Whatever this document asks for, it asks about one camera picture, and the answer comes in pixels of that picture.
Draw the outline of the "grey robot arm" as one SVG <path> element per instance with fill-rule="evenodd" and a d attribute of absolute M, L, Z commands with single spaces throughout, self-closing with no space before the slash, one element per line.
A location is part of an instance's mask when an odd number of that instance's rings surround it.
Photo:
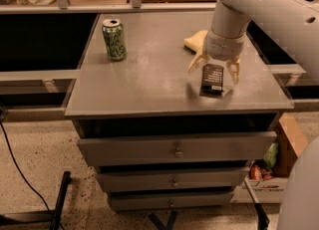
<path fill-rule="evenodd" d="M 217 0 L 210 29 L 188 68 L 213 58 L 235 62 L 248 22 L 254 22 L 313 80 L 319 79 L 319 10 L 305 0 Z M 319 138 L 290 172 L 277 230 L 319 230 Z"/>

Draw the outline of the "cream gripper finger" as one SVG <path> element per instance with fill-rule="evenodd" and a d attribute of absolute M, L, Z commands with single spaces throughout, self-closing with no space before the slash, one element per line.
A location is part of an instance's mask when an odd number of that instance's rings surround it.
<path fill-rule="evenodd" d="M 206 49 L 203 46 L 199 47 L 195 56 L 188 65 L 187 72 L 190 74 L 191 72 L 197 70 L 200 65 L 205 65 L 208 61 L 209 55 L 206 52 Z"/>
<path fill-rule="evenodd" d="M 237 56 L 231 60 L 227 60 L 226 68 L 231 75 L 233 83 L 237 85 L 239 83 L 240 57 Z"/>

